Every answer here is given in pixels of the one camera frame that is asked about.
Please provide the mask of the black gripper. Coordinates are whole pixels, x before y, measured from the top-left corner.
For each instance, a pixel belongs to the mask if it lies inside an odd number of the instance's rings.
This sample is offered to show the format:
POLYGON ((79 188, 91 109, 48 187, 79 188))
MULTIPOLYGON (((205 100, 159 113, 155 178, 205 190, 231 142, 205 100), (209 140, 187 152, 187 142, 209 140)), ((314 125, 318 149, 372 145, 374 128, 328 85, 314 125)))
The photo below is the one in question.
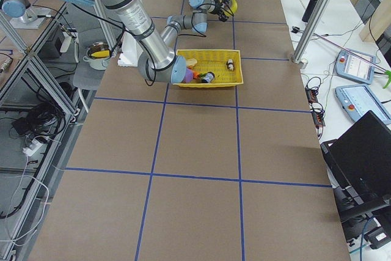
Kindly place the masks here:
POLYGON ((232 0, 211 0, 210 13, 217 14, 219 21, 226 22, 229 17, 235 16, 235 11, 231 7, 226 7, 231 4, 232 0))

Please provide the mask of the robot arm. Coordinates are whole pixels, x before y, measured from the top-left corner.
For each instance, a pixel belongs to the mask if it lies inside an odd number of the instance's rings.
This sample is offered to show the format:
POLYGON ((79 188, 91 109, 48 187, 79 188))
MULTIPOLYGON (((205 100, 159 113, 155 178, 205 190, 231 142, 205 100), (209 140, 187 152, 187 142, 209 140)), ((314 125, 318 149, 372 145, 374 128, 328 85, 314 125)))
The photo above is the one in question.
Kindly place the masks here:
MULTIPOLYGON (((74 5, 93 6, 95 0, 63 0, 74 5)), ((126 30, 141 46, 143 52, 137 68, 144 79, 151 82, 181 83, 188 68, 186 59, 175 54, 170 45, 185 29, 199 34, 207 29, 207 15, 218 15, 226 21, 236 12, 235 0, 189 0, 192 15, 169 17, 162 33, 159 33, 141 0, 100 0, 103 5, 117 14, 126 30)))

